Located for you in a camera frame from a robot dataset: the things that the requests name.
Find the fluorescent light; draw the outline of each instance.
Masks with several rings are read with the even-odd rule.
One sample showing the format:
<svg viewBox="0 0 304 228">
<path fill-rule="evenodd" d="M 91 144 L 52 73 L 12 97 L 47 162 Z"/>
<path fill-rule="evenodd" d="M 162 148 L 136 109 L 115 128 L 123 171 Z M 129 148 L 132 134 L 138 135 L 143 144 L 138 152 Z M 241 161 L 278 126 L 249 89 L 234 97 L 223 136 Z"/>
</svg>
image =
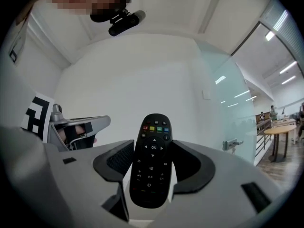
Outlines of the fluorescent light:
<svg viewBox="0 0 304 228">
<path fill-rule="evenodd" d="M 293 66 L 296 65 L 296 64 L 297 64 L 297 62 L 294 61 L 292 64 L 290 64 L 289 66 L 287 66 L 286 68 L 284 68 L 284 69 L 280 72 L 280 74 L 284 73 L 285 71 L 287 71 L 288 69 L 290 69 L 291 67 L 293 67 Z"/>
<path fill-rule="evenodd" d="M 276 24 L 274 26 L 274 29 L 276 31 L 278 31 L 281 28 L 281 26 L 283 25 L 283 23 L 286 20 L 287 16 L 288 16 L 288 13 L 287 13 L 286 10 L 284 10 L 284 12 L 282 13 L 281 17 L 279 18 L 279 20 L 276 22 Z"/>
<path fill-rule="evenodd" d="M 290 80 L 293 80 L 295 78 L 295 76 L 292 76 L 291 78 L 289 78 L 288 80 L 284 81 L 282 84 L 286 84 L 287 82 L 289 82 Z"/>
<path fill-rule="evenodd" d="M 225 76 L 220 77 L 217 81 L 215 81 L 215 84 L 218 84 L 220 81 L 224 80 L 225 78 L 226 78 Z"/>
<path fill-rule="evenodd" d="M 236 104 L 232 104 L 232 105 L 230 105 L 230 106 L 227 106 L 227 107 L 231 107 L 231 106 L 234 106 L 234 105 L 238 105 L 238 103 L 236 103 Z"/>
<path fill-rule="evenodd" d="M 250 101 L 251 99 L 253 100 L 254 98 L 256 98 L 256 96 L 251 97 L 250 99 L 246 100 L 246 101 Z"/>
<path fill-rule="evenodd" d="M 246 94 L 246 93 L 248 93 L 248 92 L 249 92 L 249 90 L 247 90 L 247 91 L 245 91 L 245 92 L 243 92 L 243 93 L 241 93 L 241 94 L 235 96 L 234 98 L 237 98 L 237 97 L 239 97 L 239 96 L 241 96 L 241 95 L 243 95 L 243 94 Z"/>
<path fill-rule="evenodd" d="M 272 31 L 270 31 L 270 32 L 267 33 L 266 39 L 267 39 L 268 41 L 270 41 L 271 38 L 272 38 L 273 36 L 275 36 L 275 34 L 274 34 Z"/>
</svg>

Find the round table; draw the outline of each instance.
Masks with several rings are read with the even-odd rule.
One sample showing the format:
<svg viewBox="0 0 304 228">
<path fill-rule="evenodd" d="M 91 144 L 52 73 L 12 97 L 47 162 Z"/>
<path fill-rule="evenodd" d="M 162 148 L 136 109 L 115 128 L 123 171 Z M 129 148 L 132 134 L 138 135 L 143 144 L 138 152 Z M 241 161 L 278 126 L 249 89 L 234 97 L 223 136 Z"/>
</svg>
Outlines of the round table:
<svg viewBox="0 0 304 228">
<path fill-rule="evenodd" d="M 272 155 L 269 157 L 271 162 L 283 162 L 285 161 L 286 153 L 287 153 L 287 145 L 288 145 L 288 133 L 296 128 L 295 125 L 288 125 L 282 127 L 275 127 L 270 128 L 264 131 L 266 135 L 274 135 L 274 147 L 272 150 Z M 277 152 L 279 149 L 279 134 L 285 133 L 286 134 L 286 141 L 285 141 L 285 151 L 284 155 L 280 155 L 279 158 L 277 156 Z"/>
</svg>

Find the door handle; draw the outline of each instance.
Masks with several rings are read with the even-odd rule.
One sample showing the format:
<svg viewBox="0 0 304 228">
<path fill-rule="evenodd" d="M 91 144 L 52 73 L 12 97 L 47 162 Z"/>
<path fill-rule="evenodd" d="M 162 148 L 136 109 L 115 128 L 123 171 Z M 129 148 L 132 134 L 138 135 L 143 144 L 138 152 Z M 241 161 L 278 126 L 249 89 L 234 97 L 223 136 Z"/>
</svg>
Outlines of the door handle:
<svg viewBox="0 0 304 228">
<path fill-rule="evenodd" d="M 230 150 L 236 145 L 241 145 L 242 143 L 244 143 L 244 141 L 238 142 L 237 138 L 231 139 L 229 141 L 223 141 L 223 150 L 224 151 Z"/>
</svg>

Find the wooden floor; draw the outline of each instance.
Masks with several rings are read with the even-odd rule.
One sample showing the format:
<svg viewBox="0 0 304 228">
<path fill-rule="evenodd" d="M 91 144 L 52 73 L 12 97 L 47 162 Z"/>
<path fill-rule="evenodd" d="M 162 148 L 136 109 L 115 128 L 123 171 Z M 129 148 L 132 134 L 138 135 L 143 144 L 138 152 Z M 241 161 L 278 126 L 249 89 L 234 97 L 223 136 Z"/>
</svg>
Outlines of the wooden floor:
<svg viewBox="0 0 304 228">
<path fill-rule="evenodd" d="M 293 144 L 291 141 L 293 134 L 289 134 L 287 156 L 285 162 L 270 162 L 268 157 L 272 154 L 273 144 L 269 147 L 267 153 L 257 165 L 270 178 L 275 180 L 284 190 L 292 189 L 304 169 L 304 146 L 301 143 Z M 279 154 L 284 154 L 285 134 L 279 136 Z"/>
</svg>

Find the wooden table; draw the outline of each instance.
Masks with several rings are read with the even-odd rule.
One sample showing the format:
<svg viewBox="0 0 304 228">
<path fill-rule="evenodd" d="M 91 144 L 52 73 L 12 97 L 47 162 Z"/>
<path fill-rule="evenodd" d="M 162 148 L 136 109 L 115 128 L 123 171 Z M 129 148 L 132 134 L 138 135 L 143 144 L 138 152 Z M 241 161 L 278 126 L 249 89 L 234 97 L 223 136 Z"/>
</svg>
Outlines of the wooden table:
<svg viewBox="0 0 304 228">
<path fill-rule="evenodd" d="M 266 135 L 274 135 L 274 147 L 272 150 L 272 155 L 269 157 L 269 160 L 271 162 L 283 162 L 285 161 L 286 153 L 287 153 L 287 144 L 288 144 L 288 133 L 296 128 L 296 125 L 288 125 L 288 126 L 281 126 L 281 127 L 275 127 L 270 128 L 264 131 L 264 134 Z M 277 158 L 277 152 L 279 149 L 279 134 L 285 133 L 286 134 L 286 140 L 285 140 L 285 151 L 283 156 L 279 156 L 279 159 Z"/>
<path fill-rule="evenodd" d="M 295 119 L 286 119 L 286 120 L 278 120 L 278 121 L 273 121 L 273 127 L 281 127 L 281 126 L 288 126 L 288 125 L 295 125 L 296 126 L 296 120 Z M 296 129 L 294 129 L 294 143 L 296 140 Z"/>
</svg>

